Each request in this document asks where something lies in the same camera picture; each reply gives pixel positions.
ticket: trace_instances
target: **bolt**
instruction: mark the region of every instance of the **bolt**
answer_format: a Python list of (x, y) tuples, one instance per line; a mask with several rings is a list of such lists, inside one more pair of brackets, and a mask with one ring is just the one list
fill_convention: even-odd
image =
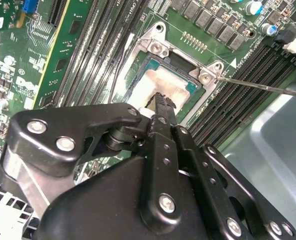
[(166, 212), (166, 213), (173, 213), (175, 210), (175, 205), (171, 197), (167, 195), (161, 195), (159, 198), (159, 204), (161, 208)]
[(137, 111), (135, 111), (135, 109), (133, 109), (133, 108), (128, 108), (128, 112), (129, 112), (129, 114), (131, 114), (133, 116), (137, 115)]
[(63, 136), (57, 140), (57, 147), (62, 151), (69, 152), (74, 149), (75, 144), (71, 138)]
[(212, 147), (208, 147), (208, 151), (211, 153), (211, 154), (216, 154), (216, 151), (212, 148)]
[(273, 230), (273, 232), (279, 236), (282, 235), (281, 229), (279, 228), (279, 226), (275, 223), (275, 222), (270, 222), (270, 227)]
[(232, 218), (228, 218), (227, 225), (233, 235), (235, 235), (236, 237), (241, 236), (241, 228), (235, 220), (233, 220)]
[(181, 127), (180, 130), (182, 131), (182, 133), (184, 133), (184, 134), (188, 134), (187, 129), (185, 129), (184, 127)]
[(47, 126), (41, 121), (31, 121), (27, 124), (27, 129), (34, 134), (42, 134), (47, 130)]
[(291, 231), (290, 227), (289, 227), (287, 224), (282, 223), (281, 225), (282, 225), (283, 229), (285, 229), (285, 231), (286, 231), (290, 236), (293, 236), (293, 232)]

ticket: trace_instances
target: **capacitor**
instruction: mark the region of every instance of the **capacitor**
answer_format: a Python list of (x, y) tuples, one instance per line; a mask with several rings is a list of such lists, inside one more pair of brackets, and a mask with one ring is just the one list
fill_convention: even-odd
[(5, 98), (0, 98), (0, 111), (8, 107), (9, 102)]
[(258, 15), (263, 10), (263, 5), (260, 1), (250, 1), (244, 7), (247, 15)]
[(271, 24), (268, 24), (268, 23), (264, 23), (262, 26), (261, 26), (261, 31), (266, 34), (267, 36), (273, 36), (277, 33), (277, 26), (275, 25), (271, 25)]

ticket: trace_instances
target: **blue connector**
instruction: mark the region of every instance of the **blue connector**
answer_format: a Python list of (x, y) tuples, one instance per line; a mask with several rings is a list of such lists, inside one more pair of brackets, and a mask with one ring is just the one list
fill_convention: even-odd
[(27, 14), (35, 13), (37, 10), (39, 0), (25, 0), (23, 5), (23, 11)]

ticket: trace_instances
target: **white connector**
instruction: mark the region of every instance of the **white connector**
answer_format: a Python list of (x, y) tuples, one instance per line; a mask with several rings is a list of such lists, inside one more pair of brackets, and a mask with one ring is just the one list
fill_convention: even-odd
[(289, 53), (296, 54), (296, 38), (292, 42), (283, 46), (282, 49), (286, 50)]

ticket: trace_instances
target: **motherboard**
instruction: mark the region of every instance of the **motherboard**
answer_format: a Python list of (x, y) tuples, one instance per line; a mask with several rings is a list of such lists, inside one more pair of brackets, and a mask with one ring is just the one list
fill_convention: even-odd
[(277, 94), (217, 76), (286, 88), (296, 78), (296, 0), (0, 0), (0, 150), (17, 112), (109, 98), (139, 109), (156, 92), (198, 146), (223, 149)]

